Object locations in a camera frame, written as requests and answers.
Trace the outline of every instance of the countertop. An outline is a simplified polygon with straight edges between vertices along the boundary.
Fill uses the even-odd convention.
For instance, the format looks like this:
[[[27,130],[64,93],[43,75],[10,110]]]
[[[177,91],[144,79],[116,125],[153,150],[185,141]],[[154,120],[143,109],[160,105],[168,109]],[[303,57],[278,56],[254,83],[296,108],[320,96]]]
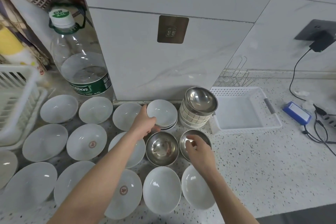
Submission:
[[[336,114],[335,86],[331,79],[296,79],[294,89],[310,92],[318,106],[329,113]],[[208,124],[201,130],[212,143],[217,168],[238,198],[256,217],[264,217],[284,212],[307,209],[336,203],[336,157],[322,144],[317,144],[301,133],[301,126],[281,111],[289,101],[300,104],[301,101],[290,95],[290,79],[259,79],[250,86],[259,86],[268,96],[278,113],[283,127],[265,133],[240,135],[212,135]],[[76,117],[65,124],[71,133],[83,123]],[[104,122],[108,140],[97,162],[106,152],[113,137],[120,133],[112,123],[112,117]],[[326,125],[330,141],[336,141],[336,129]],[[179,139],[187,128],[179,123],[171,133]],[[330,145],[336,152],[336,145]],[[20,168],[29,164],[20,159]],[[58,175],[74,163],[64,150],[59,156],[48,162],[54,164]],[[183,171],[190,165],[181,155],[171,166],[181,178]],[[139,174],[142,182],[154,168],[146,158],[131,168]],[[36,209],[23,213],[11,213],[0,210],[0,224],[44,224],[56,211],[53,197]],[[104,218],[105,223],[224,223],[218,207],[206,211],[193,209],[182,196],[176,209],[165,216],[158,216],[146,207],[143,199],[137,209],[124,220],[114,221]]]

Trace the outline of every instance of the basket handle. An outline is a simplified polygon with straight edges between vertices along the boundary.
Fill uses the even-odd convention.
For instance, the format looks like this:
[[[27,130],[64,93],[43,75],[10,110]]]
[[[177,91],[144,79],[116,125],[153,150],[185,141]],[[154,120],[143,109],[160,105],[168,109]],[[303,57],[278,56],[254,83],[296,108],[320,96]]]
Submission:
[[[264,102],[265,102],[265,104],[267,105],[267,107],[268,107],[269,111],[271,112],[271,114],[274,114],[274,113],[275,113],[275,110],[274,110],[274,108],[273,108],[271,102],[268,100],[268,98],[265,98],[265,99],[264,99]]]

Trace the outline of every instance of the blue battery pack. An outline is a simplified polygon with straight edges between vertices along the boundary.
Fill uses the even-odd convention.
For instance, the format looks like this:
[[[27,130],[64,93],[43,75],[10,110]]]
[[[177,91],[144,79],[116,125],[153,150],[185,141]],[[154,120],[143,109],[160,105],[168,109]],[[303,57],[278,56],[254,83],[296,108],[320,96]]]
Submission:
[[[292,101],[286,104],[282,110],[302,126],[307,125],[312,118],[309,113]]]

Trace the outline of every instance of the black wall socket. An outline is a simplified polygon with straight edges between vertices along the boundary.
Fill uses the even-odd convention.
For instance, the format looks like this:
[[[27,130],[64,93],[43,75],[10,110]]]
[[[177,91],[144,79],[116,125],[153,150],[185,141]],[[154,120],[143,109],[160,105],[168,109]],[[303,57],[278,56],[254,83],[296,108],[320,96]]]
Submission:
[[[312,20],[307,26],[294,38],[296,40],[315,41],[321,36],[323,31],[328,32],[334,38],[336,37],[336,22]]]

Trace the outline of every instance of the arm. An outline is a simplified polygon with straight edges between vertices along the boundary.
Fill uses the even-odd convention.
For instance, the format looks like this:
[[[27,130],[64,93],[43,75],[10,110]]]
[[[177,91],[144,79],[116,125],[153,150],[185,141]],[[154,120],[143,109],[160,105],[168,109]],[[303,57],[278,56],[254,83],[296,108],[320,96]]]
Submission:
[[[226,224],[259,224],[239,201],[216,169],[215,156],[202,138],[188,136],[185,146],[192,165],[208,184]]]
[[[146,105],[131,129],[76,185],[47,224],[95,224],[104,216],[121,173],[138,140],[154,127],[156,118],[147,116]]]

